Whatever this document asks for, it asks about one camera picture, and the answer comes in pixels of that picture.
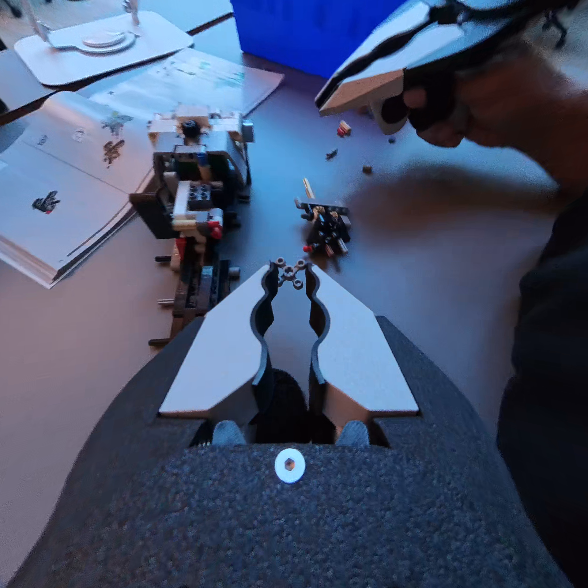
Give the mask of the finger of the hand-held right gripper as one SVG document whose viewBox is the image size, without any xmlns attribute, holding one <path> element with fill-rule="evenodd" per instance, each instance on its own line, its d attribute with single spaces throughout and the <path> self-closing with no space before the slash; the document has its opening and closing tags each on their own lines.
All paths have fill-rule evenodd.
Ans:
<svg viewBox="0 0 588 588">
<path fill-rule="evenodd" d="M 433 4 L 409 1 L 378 25 L 329 79 L 329 85 L 363 72 L 377 60 L 404 47 L 416 33 L 431 24 Z"/>
<path fill-rule="evenodd" d="M 371 100 L 397 95 L 403 89 L 408 70 L 434 57 L 464 34 L 458 24 L 429 24 L 400 50 L 377 60 L 363 72 L 337 85 L 329 85 L 328 80 L 315 98 L 320 115 L 339 114 Z"/>
</svg>

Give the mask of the grey cross lego piece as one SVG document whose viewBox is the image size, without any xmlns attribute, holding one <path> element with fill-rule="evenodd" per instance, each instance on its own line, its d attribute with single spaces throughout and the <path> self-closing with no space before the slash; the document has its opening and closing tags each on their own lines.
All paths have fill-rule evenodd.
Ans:
<svg viewBox="0 0 588 588">
<path fill-rule="evenodd" d="M 303 276 L 298 274 L 305 272 L 307 261 L 304 259 L 297 260 L 294 264 L 286 262 L 285 258 L 280 256 L 274 261 L 277 268 L 277 288 L 281 288 L 285 283 L 291 283 L 294 290 L 302 290 L 304 287 Z"/>
</svg>

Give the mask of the person's dark clothing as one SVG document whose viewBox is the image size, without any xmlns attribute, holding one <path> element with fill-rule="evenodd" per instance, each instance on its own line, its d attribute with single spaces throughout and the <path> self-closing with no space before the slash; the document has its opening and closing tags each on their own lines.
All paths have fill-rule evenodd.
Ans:
<svg viewBox="0 0 588 588">
<path fill-rule="evenodd" d="M 587 587 L 587 193 L 522 277 L 497 446 L 540 539 Z"/>
</svg>

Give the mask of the small black lego subassembly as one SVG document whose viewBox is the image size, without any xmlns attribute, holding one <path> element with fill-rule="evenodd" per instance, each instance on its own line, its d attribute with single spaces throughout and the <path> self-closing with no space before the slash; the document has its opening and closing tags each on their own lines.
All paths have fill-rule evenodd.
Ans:
<svg viewBox="0 0 588 588">
<path fill-rule="evenodd" d="M 317 200 L 309 180 L 304 177 L 305 199 L 295 199 L 300 217 L 309 223 L 303 251 L 306 255 L 326 256 L 329 259 L 349 254 L 351 223 L 349 209 Z"/>
</svg>

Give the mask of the closed instruction booklet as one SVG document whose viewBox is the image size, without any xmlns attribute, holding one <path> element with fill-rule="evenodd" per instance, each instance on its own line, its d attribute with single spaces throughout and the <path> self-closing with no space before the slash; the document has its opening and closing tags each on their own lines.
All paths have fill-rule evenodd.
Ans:
<svg viewBox="0 0 588 588">
<path fill-rule="evenodd" d="M 281 84 L 284 75 L 238 65 L 195 49 L 184 49 L 91 100 L 145 121 L 177 107 L 250 114 Z"/>
</svg>

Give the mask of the person's right forearm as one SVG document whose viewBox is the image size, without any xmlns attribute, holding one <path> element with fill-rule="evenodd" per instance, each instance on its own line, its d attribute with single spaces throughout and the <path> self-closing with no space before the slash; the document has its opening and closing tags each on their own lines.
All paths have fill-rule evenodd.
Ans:
<svg viewBox="0 0 588 588">
<path fill-rule="evenodd" d="M 569 196 L 587 190 L 587 86 L 558 73 L 542 115 L 543 166 Z"/>
</svg>

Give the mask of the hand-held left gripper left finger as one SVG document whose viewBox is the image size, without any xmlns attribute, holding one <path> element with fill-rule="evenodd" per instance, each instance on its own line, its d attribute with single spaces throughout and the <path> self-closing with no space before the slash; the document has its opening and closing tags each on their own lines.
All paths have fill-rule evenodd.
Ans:
<svg viewBox="0 0 588 588">
<path fill-rule="evenodd" d="M 162 417 L 248 425 L 273 396 L 265 334 L 273 324 L 276 263 L 252 277 L 209 311 L 160 408 Z"/>
</svg>

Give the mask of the blue plastic bin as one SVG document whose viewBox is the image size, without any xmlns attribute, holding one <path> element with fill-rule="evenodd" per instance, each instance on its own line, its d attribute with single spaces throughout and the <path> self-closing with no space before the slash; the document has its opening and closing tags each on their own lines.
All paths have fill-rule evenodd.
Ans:
<svg viewBox="0 0 588 588">
<path fill-rule="evenodd" d="M 231 1 L 250 55 L 330 77 L 402 1 Z"/>
</svg>

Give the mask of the white stand base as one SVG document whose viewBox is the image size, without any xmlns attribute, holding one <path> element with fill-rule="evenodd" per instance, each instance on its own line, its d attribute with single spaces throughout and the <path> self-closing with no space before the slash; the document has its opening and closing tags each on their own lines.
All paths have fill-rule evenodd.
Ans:
<svg viewBox="0 0 588 588">
<path fill-rule="evenodd" d="M 30 1 L 21 7 L 34 34 L 17 41 L 14 51 L 45 86 L 99 77 L 193 44 L 190 35 L 158 13 L 140 11 L 137 1 L 123 1 L 120 15 L 61 29 L 42 22 Z"/>
</svg>

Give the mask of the white lego truck model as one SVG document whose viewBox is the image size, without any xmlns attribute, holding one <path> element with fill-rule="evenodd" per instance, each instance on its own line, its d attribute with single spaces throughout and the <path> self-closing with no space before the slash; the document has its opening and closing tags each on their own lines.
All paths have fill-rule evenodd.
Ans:
<svg viewBox="0 0 588 588">
<path fill-rule="evenodd" d="M 156 239 L 172 243 L 171 254 L 154 258 L 178 275 L 174 295 L 158 300 L 172 312 L 169 336 L 148 342 L 160 349 L 240 279 L 240 269 L 220 258 L 218 244 L 240 227 L 235 202 L 249 200 L 247 147 L 254 130 L 239 111 L 178 105 L 170 114 L 154 114 L 148 137 L 155 186 L 129 201 Z"/>
</svg>

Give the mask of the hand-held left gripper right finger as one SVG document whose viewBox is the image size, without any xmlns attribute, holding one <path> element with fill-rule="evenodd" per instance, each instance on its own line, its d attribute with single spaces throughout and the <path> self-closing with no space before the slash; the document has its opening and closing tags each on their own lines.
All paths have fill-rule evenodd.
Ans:
<svg viewBox="0 0 588 588">
<path fill-rule="evenodd" d="M 374 312 L 316 265 L 306 267 L 311 350 L 309 408 L 343 428 L 412 417 L 417 402 Z"/>
</svg>

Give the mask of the open instruction booklet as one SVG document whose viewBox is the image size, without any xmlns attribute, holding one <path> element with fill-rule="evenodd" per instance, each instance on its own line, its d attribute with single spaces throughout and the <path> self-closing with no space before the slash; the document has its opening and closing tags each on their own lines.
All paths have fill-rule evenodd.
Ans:
<svg viewBox="0 0 588 588">
<path fill-rule="evenodd" d="M 126 222 L 151 173 L 144 120 L 56 93 L 1 153 L 1 260 L 50 289 Z"/>
</svg>

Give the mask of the person's right hand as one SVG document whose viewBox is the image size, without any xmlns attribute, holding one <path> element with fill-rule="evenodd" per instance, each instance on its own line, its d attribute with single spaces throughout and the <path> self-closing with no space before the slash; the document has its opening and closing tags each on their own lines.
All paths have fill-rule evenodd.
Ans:
<svg viewBox="0 0 588 588">
<path fill-rule="evenodd" d="M 544 159 L 556 147 L 564 110 L 576 84 L 528 48 L 455 76 L 456 110 L 417 136 L 444 148 L 466 139 L 487 148 L 513 148 Z"/>
</svg>

